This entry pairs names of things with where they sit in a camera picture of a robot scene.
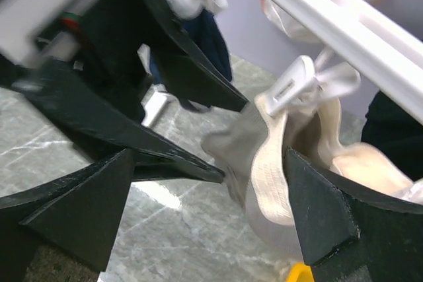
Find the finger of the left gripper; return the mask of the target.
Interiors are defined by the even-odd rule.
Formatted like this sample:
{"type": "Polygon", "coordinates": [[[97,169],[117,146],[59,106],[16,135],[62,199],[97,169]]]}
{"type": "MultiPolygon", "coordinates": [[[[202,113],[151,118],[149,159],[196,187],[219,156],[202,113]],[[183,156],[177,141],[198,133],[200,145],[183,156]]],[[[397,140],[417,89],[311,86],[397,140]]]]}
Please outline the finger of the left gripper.
{"type": "Polygon", "coordinates": [[[205,106],[239,112],[248,102],[190,39],[165,0],[139,0],[142,42],[150,46],[168,91],[205,106]]]}
{"type": "Polygon", "coordinates": [[[134,181],[223,181],[218,168],[126,117],[62,61],[49,58],[38,69],[26,71],[19,91],[92,160],[131,150],[134,181]]]}

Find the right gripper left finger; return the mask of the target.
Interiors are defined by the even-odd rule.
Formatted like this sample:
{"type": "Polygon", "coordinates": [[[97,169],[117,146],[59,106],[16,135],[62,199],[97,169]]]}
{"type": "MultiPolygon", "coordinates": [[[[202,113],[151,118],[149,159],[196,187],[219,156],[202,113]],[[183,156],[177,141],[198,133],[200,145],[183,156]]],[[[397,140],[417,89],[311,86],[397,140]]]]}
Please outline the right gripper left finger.
{"type": "Polygon", "coordinates": [[[2,281],[96,281],[105,271],[134,173],[123,150],[1,198],[2,281]]]}

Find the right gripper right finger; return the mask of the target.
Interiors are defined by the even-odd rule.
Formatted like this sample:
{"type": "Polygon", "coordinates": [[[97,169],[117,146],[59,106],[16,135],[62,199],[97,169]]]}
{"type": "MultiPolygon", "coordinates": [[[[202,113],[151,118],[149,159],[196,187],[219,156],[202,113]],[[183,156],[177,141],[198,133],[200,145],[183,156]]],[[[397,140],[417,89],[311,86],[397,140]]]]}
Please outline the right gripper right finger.
{"type": "Polygon", "coordinates": [[[289,200],[315,281],[421,281],[422,206],[371,190],[288,149],[289,200]]]}

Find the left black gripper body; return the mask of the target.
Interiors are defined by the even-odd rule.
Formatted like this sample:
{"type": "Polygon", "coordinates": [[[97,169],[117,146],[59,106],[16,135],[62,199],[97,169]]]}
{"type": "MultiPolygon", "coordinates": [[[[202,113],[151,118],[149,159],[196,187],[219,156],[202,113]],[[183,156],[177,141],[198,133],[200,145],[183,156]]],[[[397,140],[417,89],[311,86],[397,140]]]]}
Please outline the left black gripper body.
{"type": "MultiPolygon", "coordinates": [[[[127,117],[142,122],[138,88],[146,75],[137,56],[142,45],[135,0],[70,0],[31,36],[35,48],[66,30],[80,42],[83,78],[127,117]]],[[[1,87],[10,89],[22,71],[1,53],[1,87]]]]}

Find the grey underwear beige waistband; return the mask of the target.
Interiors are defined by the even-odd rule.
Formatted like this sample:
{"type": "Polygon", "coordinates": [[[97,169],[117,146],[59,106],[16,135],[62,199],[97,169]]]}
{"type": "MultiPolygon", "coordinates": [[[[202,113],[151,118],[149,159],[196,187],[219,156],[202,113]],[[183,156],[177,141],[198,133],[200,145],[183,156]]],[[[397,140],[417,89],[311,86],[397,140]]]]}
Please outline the grey underwear beige waistband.
{"type": "Polygon", "coordinates": [[[421,281],[415,183],[375,147],[340,142],[337,98],[275,116],[264,102],[202,140],[255,234],[315,281],[421,281]]]}

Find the white clip hanger frame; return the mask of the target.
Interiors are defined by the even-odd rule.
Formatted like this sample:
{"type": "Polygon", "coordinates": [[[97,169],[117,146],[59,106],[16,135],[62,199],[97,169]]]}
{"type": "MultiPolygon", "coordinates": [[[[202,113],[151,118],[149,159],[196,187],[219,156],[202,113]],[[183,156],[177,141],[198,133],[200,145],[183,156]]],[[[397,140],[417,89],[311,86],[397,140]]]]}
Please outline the white clip hanger frame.
{"type": "Polygon", "coordinates": [[[266,112],[353,93],[365,76],[422,119],[422,42],[363,0],[273,0],[327,48],[301,56],[265,96],[266,112]]]}

